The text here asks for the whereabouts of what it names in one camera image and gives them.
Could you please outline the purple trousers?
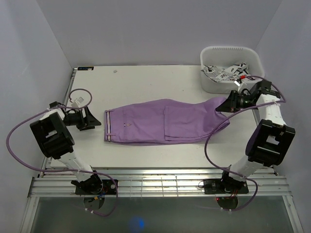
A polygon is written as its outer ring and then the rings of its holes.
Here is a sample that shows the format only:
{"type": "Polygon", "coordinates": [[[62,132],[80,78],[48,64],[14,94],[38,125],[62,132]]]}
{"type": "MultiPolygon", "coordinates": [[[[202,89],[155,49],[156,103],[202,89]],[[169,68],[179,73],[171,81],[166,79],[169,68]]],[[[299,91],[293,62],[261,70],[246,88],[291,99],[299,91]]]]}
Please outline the purple trousers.
{"type": "Polygon", "coordinates": [[[135,103],[104,113],[104,140],[120,144],[192,144],[229,126],[216,108],[224,97],[191,104],[171,99],[135,103]]]}

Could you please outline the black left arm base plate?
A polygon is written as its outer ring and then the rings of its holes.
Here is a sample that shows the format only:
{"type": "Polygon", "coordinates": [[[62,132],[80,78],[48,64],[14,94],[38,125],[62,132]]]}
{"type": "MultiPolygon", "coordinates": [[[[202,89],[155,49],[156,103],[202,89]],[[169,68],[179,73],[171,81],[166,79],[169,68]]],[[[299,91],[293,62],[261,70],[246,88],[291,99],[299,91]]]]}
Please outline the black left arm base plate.
{"type": "MultiPolygon", "coordinates": [[[[118,188],[118,184],[119,184],[119,180],[114,179],[114,182],[110,179],[103,179],[103,189],[101,191],[101,194],[103,193],[104,195],[115,195],[117,192],[117,188],[118,188]]],[[[76,195],[100,195],[100,193],[91,193],[91,192],[86,192],[83,191],[82,189],[76,187],[74,193],[76,195]]]]}

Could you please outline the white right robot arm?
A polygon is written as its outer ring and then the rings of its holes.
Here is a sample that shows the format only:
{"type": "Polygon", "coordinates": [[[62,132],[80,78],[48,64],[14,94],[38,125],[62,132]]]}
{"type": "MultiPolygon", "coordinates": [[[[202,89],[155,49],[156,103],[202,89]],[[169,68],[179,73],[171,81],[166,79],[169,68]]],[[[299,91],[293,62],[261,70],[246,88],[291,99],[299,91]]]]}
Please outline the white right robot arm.
{"type": "Polygon", "coordinates": [[[232,90],[218,112],[235,113],[241,109],[259,109],[259,122],[245,149],[245,156],[230,165],[222,176],[204,183],[205,193],[248,193],[246,178],[256,170],[280,165],[295,136],[281,115],[281,94],[267,80],[257,82],[250,90],[232,90]]]}

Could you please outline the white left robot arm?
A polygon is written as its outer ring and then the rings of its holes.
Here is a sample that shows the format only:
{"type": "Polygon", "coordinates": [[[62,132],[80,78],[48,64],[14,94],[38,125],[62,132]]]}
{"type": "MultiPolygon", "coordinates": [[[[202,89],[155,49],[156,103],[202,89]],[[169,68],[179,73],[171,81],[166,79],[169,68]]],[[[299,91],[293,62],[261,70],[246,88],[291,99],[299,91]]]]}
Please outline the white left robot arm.
{"type": "Polygon", "coordinates": [[[75,154],[74,139],[67,129],[76,126],[80,131],[94,129],[101,126],[90,112],[88,107],[80,110],[64,110],[59,102],[50,104],[50,110],[44,116],[30,124],[32,133],[47,158],[60,161],[76,176],[71,183],[88,194],[98,194],[103,189],[103,182],[97,174],[93,173],[91,165],[85,163],[75,154]]]}

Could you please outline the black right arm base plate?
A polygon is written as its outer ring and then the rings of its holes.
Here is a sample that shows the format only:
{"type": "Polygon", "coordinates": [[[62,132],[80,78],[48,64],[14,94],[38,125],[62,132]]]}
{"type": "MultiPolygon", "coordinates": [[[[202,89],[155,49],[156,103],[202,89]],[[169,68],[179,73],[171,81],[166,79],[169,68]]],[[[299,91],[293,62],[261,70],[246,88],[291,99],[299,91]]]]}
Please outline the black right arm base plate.
{"type": "Polygon", "coordinates": [[[249,189],[246,182],[225,181],[224,179],[204,179],[199,182],[198,188],[204,190],[205,194],[248,194],[249,189]]]}

